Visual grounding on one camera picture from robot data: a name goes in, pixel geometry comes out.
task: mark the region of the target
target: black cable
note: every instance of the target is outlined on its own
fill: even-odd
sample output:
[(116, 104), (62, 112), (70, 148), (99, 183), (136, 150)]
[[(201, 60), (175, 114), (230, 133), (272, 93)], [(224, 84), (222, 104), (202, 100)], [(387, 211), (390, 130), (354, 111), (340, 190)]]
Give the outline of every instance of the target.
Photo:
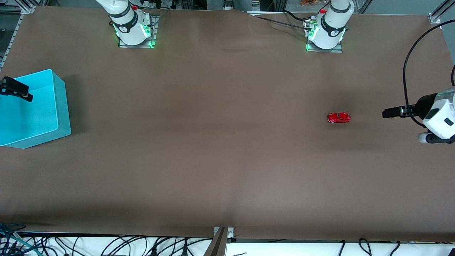
[(292, 12), (290, 12), (290, 11), (288, 11), (288, 10), (284, 10), (283, 12), (285, 12), (285, 13), (291, 15), (291, 17), (293, 17), (293, 18), (296, 19), (296, 20), (305, 21), (305, 19), (302, 19), (302, 18), (299, 18), (299, 17), (295, 16)]
[(180, 240), (180, 241), (177, 242), (177, 238), (175, 238), (175, 241), (174, 241), (173, 244), (171, 244), (171, 245), (165, 247), (164, 249), (162, 249), (159, 253), (157, 253), (157, 255), (160, 255), (162, 252), (164, 252), (165, 250), (167, 250), (167, 249), (170, 248), (171, 246), (174, 246), (174, 249), (172, 250), (172, 253), (173, 253), (173, 252), (175, 251), (175, 246), (176, 246), (176, 244), (179, 244), (179, 243), (183, 242), (184, 240), (185, 240), (185, 239)]
[[(202, 241), (207, 241), (207, 240), (212, 240), (212, 238), (204, 238), (204, 239), (200, 239), (200, 240), (194, 241), (194, 242), (192, 242), (192, 243), (189, 243), (187, 246), (190, 246), (190, 245), (193, 245), (193, 244), (196, 244), (196, 243), (202, 242)], [(183, 250), (183, 248), (185, 248), (185, 247), (182, 247), (182, 248), (178, 249), (177, 251), (173, 252), (173, 253), (172, 253), (172, 254), (170, 254), (169, 256), (172, 256), (172, 255), (174, 255), (175, 253), (177, 253), (178, 251), (180, 251), (180, 250)]]
[[(33, 243), (36, 245), (35, 237), (33, 237)], [(46, 247), (46, 243), (47, 243), (47, 240), (44, 241), (44, 245), (42, 247), (43, 250), (41, 251), (41, 254), (43, 254), (43, 255), (46, 254), (46, 256), (49, 256), (49, 254), (47, 252), (44, 252), (45, 251), (45, 247)]]
[(187, 248), (187, 250), (191, 254), (191, 256), (194, 256), (194, 254), (191, 252), (190, 248)]
[[(71, 247), (69, 247), (68, 245), (66, 245), (59, 237), (56, 237), (56, 239), (58, 239), (58, 240), (60, 241), (60, 243), (63, 244), (63, 246), (65, 246), (66, 248), (72, 250)], [(73, 252), (76, 252), (76, 253), (78, 253), (78, 254), (81, 255), (81, 256), (85, 256), (85, 255), (83, 255), (82, 253), (76, 251), (75, 249), (73, 250)]]
[(455, 73), (455, 65), (454, 65), (454, 67), (452, 68), (452, 74), (450, 75), (450, 81), (452, 81), (452, 86), (455, 86), (455, 82), (454, 82), (454, 73)]
[(128, 250), (129, 250), (128, 256), (131, 256), (131, 245), (130, 245), (130, 242), (126, 242), (126, 243), (128, 244)]
[[(368, 251), (365, 250), (364, 247), (362, 246), (362, 241), (365, 241), (365, 243), (367, 243)], [(364, 252), (366, 252), (369, 256), (373, 256), (373, 255), (371, 254), (371, 247), (369, 246), (368, 240), (366, 240), (365, 238), (360, 238), (360, 239), (359, 239), (359, 246), (360, 246), (360, 248), (362, 248), (362, 250), (363, 250)]]
[(174, 241), (174, 247), (172, 248), (172, 252), (171, 252), (171, 254), (173, 254), (173, 253), (174, 253), (174, 251), (175, 251), (175, 246), (176, 246), (176, 245), (177, 245), (177, 238), (175, 238), (175, 241)]
[(160, 245), (162, 242), (164, 242), (164, 241), (166, 241), (166, 240), (168, 240), (168, 239), (171, 239), (171, 237), (166, 237), (166, 238), (164, 238), (163, 240), (161, 240), (161, 241), (158, 242), (158, 239), (160, 239), (160, 238), (162, 238), (162, 237), (158, 237), (158, 238), (155, 240), (155, 243), (153, 244), (153, 247), (152, 247), (150, 250), (148, 250), (147, 253), (145, 254), (146, 256), (147, 256), (151, 251), (156, 250), (157, 247), (158, 247), (158, 245)]
[(56, 256), (58, 256), (57, 252), (54, 250), (54, 248), (51, 248), (50, 246), (45, 246), (45, 249), (51, 250), (53, 253), (55, 253)]
[(74, 244), (73, 244), (73, 251), (71, 252), (71, 256), (74, 256), (74, 249), (76, 248), (77, 240), (79, 240), (79, 236), (78, 236), (78, 237), (76, 238), (76, 240), (74, 241)]
[(338, 256), (341, 256), (341, 254), (343, 253), (344, 245), (346, 244), (345, 240), (342, 240), (341, 242), (343, 243), (343, 245), (340, 248), (340, 252), (338, 253)]
[(393, 251), (390, 253), (390, 256), (393, 255), (393, 253), (398, 249), (398, 247), (400, 246), (401, 242), (400, 241), (397, 241), (397, 247), (395, 247), (395, 249), (393, 249)]
[(411, 56), (411, 53), (412, 51), (414, 50), (414, 48), (416, 47), (416, 45), (420, 42), (420, 40), (422, 40), (422, 38), (424, 38), (428, 33), (430, 33), (431, 31), (439, 28), (439, 27), (442, 27), (446, 24), (449, 24), (449, 23), (453, 23), (455, 22), (455, 20), (449, 20), (449, 21), (446, 21), (446, 22), (443, 22), (441, 24), (438, 24), (430, 29), (428, 29), (425, 33), (423, 33), (418, 39), (417, 41), (415, 41), (415, 43), (412, 45), (411, 49), (409, 50), (408, 52), (408, 55), (406, 56), (406, 59), (404, 60), (404, 65), (403, 65), (403, 89), (404, 89), (404, 101), (406, 102), (406, 109), (408, 110), (409, 112), (409, 116), (411, 117), (412, 121), (414, 121), (414, 123), (426, 128), (426, 126), (422, 123), (420, 123), (419, 121), (417, 121), (413, 116), (412, 114), (410, 113), (410, 107), (409, 107), (409, 99), (408, 99), (408, 88), (407, 88), (407, 85), (406, 85), (406, 66), (408, 65), (408, 60), (409, 60), (409, 56)]
[(33, 245), (32, 247), (30, 248), (27, 248), (26, 250), (23, 250), (21, 252), (17, 252), (17, 253), (12, 253), (12, 254), (6, 254), (6, 253), (1, 253), (0, 255), (2, 256), (23, 256), (25, 253), (27, 252), (30, 252), (32, 250), (36, 250), (38, 248), (40, 248), (40, 246), (42, 246), (42, 240), (41, 240), (41, 243), (38, 244), (38, 245)]
[(111, 246), (115, 241), (121, 239), (122, 237), (128, 237), (130, 235), (126, 235), (126, 236), (119, 236), (117, 237), (116, 239), (112, 240), (109, 244), (107, 244), (106, 247), (104, 247), (104, 250), (101, 252), (101, 255), (100, 256), (103, 256), (104, 255), (104, 252), (109, 248), (109, 246)]
[(144, 249), (144, 253), (142, 253), (141, 256), (145, 256), (145, 253), (147, 252), (147, 247), (148, 247), (148, 241), (147, 241), (147, 237), (145, 238), (145, 249)]
[(56, 244), (58, 244), (58, 246), (60, 246), (60, 248), (63, 249), (63, 251), (65, 252), (65, 255), (68, 255), (68, 253), (66, 252), (66, 249), (58, 242), (57, 238), (54, 237), (54, 240), (56, 241)]
[(263, 19), (263, 20), (268, 20), (268, 21), (271, 21), (271, 22), (275, 22), (275, 23), (279, 23), (279, 24), (283, 24), (283, 25), (290, 26), (290, 27), (300, 28), (300, 29), (303, 29), (303, 30), (311, 30), (311, 28), (309, 28), (309, 27), (297, 26), (297, 25), (286, 23), (286, 22), (281, 22), (281, 21), (278, 21), (278, 20), (271, 20), (271, 19), (267, 19), (267, 18), (263, 18), (263, 17), (258, 17), (258, 18), (259, 19)]
[(110, 253), (108, 253), (107, 255), (108, 256), (112, 256), (112, 255), (115, 255), (117, 254), (123, 247), (125, 247), (127, 244), (129, 245), (130, 243), (136, 241), (136, 240), (139, 240), (139, 239), (142, 239), (143, 236), (134, 236), (132, 238), (130, 238), (129, 240), (127, 240), (126, 242), (123, 242), (121, 243), (119, 246), (117, 246), (114, 250), (112, 250)]

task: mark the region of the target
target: metal bracket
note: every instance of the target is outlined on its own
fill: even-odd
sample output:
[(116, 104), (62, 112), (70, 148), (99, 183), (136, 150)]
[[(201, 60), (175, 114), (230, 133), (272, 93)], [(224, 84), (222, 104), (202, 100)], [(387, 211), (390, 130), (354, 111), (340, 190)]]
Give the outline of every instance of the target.
[(226, 245), (228, 244), (228, 229), (228, 227), (218, 228), (218, 231), (212, 239), (212, 242), (210, 242), (204, 256), (224, 256), (226, 253)]
[(446, 13), (450, 8), (455, 5), (455, 0), (444, 0), (438, 8), (436, 8), (433, 12), (428, 14), (428, 19), (430, 20), (431, 24), (439, 24), (441, 23), (440, 17)]
[[(213, 229), (213, 236), (215, 236), (220, 228), (215, 227)], [(234, 227), (227, 227), (227, 237), (228, 238), (233, 238), (234, 237)]]

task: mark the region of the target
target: green cable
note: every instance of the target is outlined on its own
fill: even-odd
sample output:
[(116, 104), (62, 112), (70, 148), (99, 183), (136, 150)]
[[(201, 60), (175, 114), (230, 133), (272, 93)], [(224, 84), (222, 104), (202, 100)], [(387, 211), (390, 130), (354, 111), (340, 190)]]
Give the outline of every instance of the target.
[[(33, 246), (30, 245), (29, 243), (27, 243), (27, 242), (25, 242), (24, 240), (21, 240), (21, 239), (15, 237), (15, 236), (11, 236), (10, 238), (12, 238), (13, 240), (18, 241), (19, 243), (22, 243), (23, 245), (25, 245), (25, 246), (27, 246), (27, 247), (29, 247), (29, 248), (32, 248), (32, 247), (33, 247)], [(37, 249), (33, 249), (33, 251), (36, 252), (36, 254), (38, 254), (38, 256), (44, 256), (44, 255), (43, 255), (42, 253), (40, 253)]]

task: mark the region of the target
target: green led light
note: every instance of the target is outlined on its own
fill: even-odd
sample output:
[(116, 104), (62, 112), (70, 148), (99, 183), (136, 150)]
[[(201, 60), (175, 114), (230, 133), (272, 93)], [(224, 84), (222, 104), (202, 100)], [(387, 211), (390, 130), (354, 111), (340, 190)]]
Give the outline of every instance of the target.
[(144, 25), (141, 26), (142, 32), (144, 33), (145, 37), (148, 37), (150, 35), (150, 32), (147, 33), (147, 31), (145, 31), (144, 27), (146, 27), (146, 26), (144, 26)]

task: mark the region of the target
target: cable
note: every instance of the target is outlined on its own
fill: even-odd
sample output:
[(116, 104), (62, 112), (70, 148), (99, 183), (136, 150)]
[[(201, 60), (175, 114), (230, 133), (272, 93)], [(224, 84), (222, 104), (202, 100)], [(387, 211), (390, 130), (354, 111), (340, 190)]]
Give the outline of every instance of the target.
[(131, 245), (130, 245), (130, 242), (127, 242), (127, 241), (125, 241), (125, 242), (128, 244), (128, 249), (129, 249), (128, 256), (131, 256)]
[(401, 242), (400, 241), (397, 241), (397, 247), (395, 247), (395, 249), (392, 250), (392, 252), (390, 253), (389, 256), (392, 256), (393, 253), (398, 249), (398, 247), (400, 246)]
[[(59, 237), (56, 237), (56, 239), (58, 239), (58, 240), (60, 241), (60, 243), (62, 243), (66, 248), (72, 250), (71, 247), (69, 247), (68, 245), (66, 245)], [(78, 254), (81, 255), (81, 256), (85, 256), (85, 255), (83, 255), (82, 253), (76, 251), (75, 249), (73, 250), (73, 252), (76, 252), (76, 253), (78, 253)]]
[(180, 240), (180, 241), (177, 242), (177, 238), (175, 238), (174, 244), (171, 244), (170, 246), (165, 247), (165, 248), (162, 249), (159, 253), (157, 253), (157, 255), (160, 255), (162, 252), (164, 252), (165, 250), (167, 250), (167, 249), (170, 248), (171, 246), (174, 246), (174, 249), (172, 250), (172, 253), (174, 253), (176, 244), (181, 243), (181, 242), (183, 242), (184, 240), (185, 240), (185, 239), (182, 239), (182, 240)]
[(167, 238), (164, 238), (163, 240), (161, 240), (161, 241), (158, 242), (158, 239), (160, 239), (160, 238), (162, 238), (162, 237), (158, 237), (158, 238), (155, 240), (155, 243), (153, 244), (153, 247), (152, 247), (150, 250), (148, 250), (147, 253), (145, 254), (146, 256), (147, 256), (151, 251), (155, 251), (155, 252), (156, 252), (156, 251), (157, 251), (158, 245), (160, 245), (162, 242), (164, 242), (164, 241), (166, 241), (166, 240), (168, 240), (168, 239), (171, 239), (171, 237), (167, 237)]
[(57, 240), (56, 237), (54, 237), (54, 240), (56, 241), (56, 244), (58, 244), (58, 246), (60, 246), (60, 248), (63, 249), (63, 251), (65, 252), (65, 256), (66, 256), (66, 255), (69, 255), (69, 254), (66, 252), (66, 249), (58, 242), (58, 240)]
[(454, 82), (454, 73), (455, 73), (455, 65), (454, 65), (454, 67), (452, 68), (452, 74), (450, 75), (450, 81), (452, 81), (452, 86), (455, 86), (455, 82)]
[[(196, 243), (202, 242), (202, 241), (207, 241), (207, 240), (212, 240), (212, 238), (204, 238), (204, 239), (200, 239), (200, 240), (194, 241), (194, 242), (192, 242), (192, 243), (189, 243), (187, 246), (190, 246), (190, 245), (193, 245), (193, 244), (196, 244)], [(172, 254), (170, 254), (169, 256), (172, 256), (172, 255), (174, 255), (175, 253), (177, 253), (178, 251), (180, 251), (180, 250), (183, 250), (183, 248), (185, 248), (185, 247), (182, 247), (182, 248), (178, 249), (177, 251), (173, 252), (173, 253), (172, 253)]]
[(279, 24), (283, 24), (283, 25), (290, 26), (290, 27), (300, 28), (300, 29), (303, 29), (303, 30), (311, 30), (308, 27), (297, 26), (297, 25), (281, 22), (281, 21), (278, 21), (278, 20), (271, 20), (271, 19), (267, 19), (267, 18), (263, 18), (263, 17), (257, 17), (257, 18), (263, 19), (263, 20), (268, 20), (268, 21), (271, 21), (271, 22), (279, 23)]
[[(0, 234), (2, 234), (2, 235), (4, 235), (4, 236), (7, 236), (6, 233), (4, 233), (4, 232), (0, 232)], [(24, 240), (19, 239), (19, 238), (15, 237), (15, 236), (9, 236), (9, 237), (8, 237), (8, 240), (9, 240), (10, 238), (13, 239), (13, 240), (18, 241), (19, 243), (21, 243), (21, 244), (23, 244), (23, 245), (25, 245), (26, 247), (28, 247), (28, 249), (25, 250), (25, 251), (13, 253), (13, 254), (7, 254), (8, 256), (23, 255), (24, 253), (29, 252), (29, 251), (34, 251), (38, 256), (44, 256), (44, 255), (43, 255), (42, 253), (40, 253), (34, 246), (30, 245), (29, 243), (25, 242)], [(3, 249), (4, 249), (4, 252), (2, 253), (2, 255), (5, 255), (5, 254), (6, 254), (6, 252), (5, 252), (5, 248), (6, 248), (6, 247), (9, 248), (9, 246), (5, 246), (5, 247), (3, 248)]]
[(78, 237), (76, 238), (76, 240), (74, 241), (74, 244), (73, 244), (73, 251), (71, 252), (71, 256), (74, 256), (74, 249), (76, 248), (77, 240), (79, 240), (79, 236), (78, 236)]
[(115, 255), (117, 254), (123, 247), (125, 247), (127, 244), (129, 245), (130, 243), (136, 241), (136, 240), (139, 240), (139, 239), (142, 239), (143, 236), (134, 236), (132, 238), (130, 238), (129, 240), (127, 240), (126, 242), (123, 242), (121, 243), (119, 246), (117, 246), (114, 250), (112, 250), (110, 253), (108, 253), (107, 255), (108, 256), (112, 256), (112, 255)]
[(174, 253), (174, 251), (175, 251), (175, 246), (176, 246), (176, 245), (177, 245), (177, 238), (175, 238), (175, 241), (174, 241), (174, 247), (172, 248), (172, 252), (171, 252), (171, 254), (173, 254), (173, 253)]
[(148, 247), (148, 242), (147, 242), (147, 238), (145, 238), (145, 249), (144, 249), (144, 253), (142, 253), (141, 256), (145, 256), (145, 253), (147, 252), (147, 247)]
[[(362, 246), (362, 241), (365, 241), (365, 242), (367, 243), (368, 251), (365, 250), (364, 247)], [(373, 256), (373, 255), (371, 254), (371, 247), (369, 246), (368, 240), (366, 240), (365, 238), (360, 238), (360, 239), (359, 239), (359, 246), (360, 246), (360, 248), (362, 248), (362, 250), (363, 250), (364, 252), (366, 252), (369, 256)]]
[(45, 250), (46, 250), (46, 249), (49, 249), (49, 250), (51, 250), (53, 253), (55, 253), (56, 256), (58, 256), (58, 254), (57, 254), (57, 252), (54, 250), (54, 248), (51, 248), (50, 246), (45, 246), (44, 249), (45, 249)]
[(188, 252), (191, 254), (191, 256), (194, 256), (194, 254), (191, 252), (190, 248), (187, 248)]
[(296, 19), (296, 20), (305, 21), (305, 19), (302, 19), (302, 18), (299, 18), (299, 17), (295, 16), (292, 12), (290, 12), (290, 11), (288, 11), (288, 10), (283, 10), (283, 12), (285, 12), (285, 13), (291, 15), (291, 17), (293, 17), (293, 18)]
[(341, 242), (343, 243), (343, 245), (340, 248), (340, 252), (338, 253), (338, 256), (341, 256), (341, 254), (343, 253), (344, 245), (346, 244), (345, 240), (342, 240)]
[(408, 60), (409, 60), (409, 56), (411, 56), (411, 53), (412, 51), (414, 50), (414, 48), (416, 47), (416, 45), (420, 42), (420, 40), (422, 40), (422, 38), (424, 38), (428, 33), (430, 33), (431, 31), (439, 28), (439, 27), (442, 27), (446, 24), (449, 24), (449, 23), (453, 23), (455, 22), (455, 20), (448, 20), (446, 22), (443, 22), (441, 24), (438, 24), (430, 29), (428, 29), (425, 33), (423, 33), (418, 39), (417, 41), (415, 41), (415, 43), (412, 45), (411, 49), (409, 50), (408, 52), (408, 55), (406, 56), (406, 59), (404, 60), (404, 65), (403, 65), (403, 89), (404, 89), (404, 101), (406, 101), (406, 109), (408, 110), (409, 112), (409, 116), (411, 117), (412, 121), (414, 121), (414, 123), (422, 126), (423, 128), (426, 128), (426, 126), (422, 123), (420, 123), (419, 121), (417, 121), (413, 116), (412, 114), (410, 113), (410, 106), (409, 106), (409, 99), (408, 99), (408, 88), (407, 88), (407, 85), (406, 85), (406, 66), (408, 65)]
[(126, 236), (119, 236), (117, 237), (116, 239), (112, 240), (109, 244), (107, 244), (106, 247), (104, 247), (104, 250), (101, 252), (101, 255), (100, 256), (103, 256), (104, 255), (104, 252), (109, 248), (109, 246), (111, 246), (115, 241), (121, 239), (122, 237), (128, 237), (130, 235), (126, 235)]

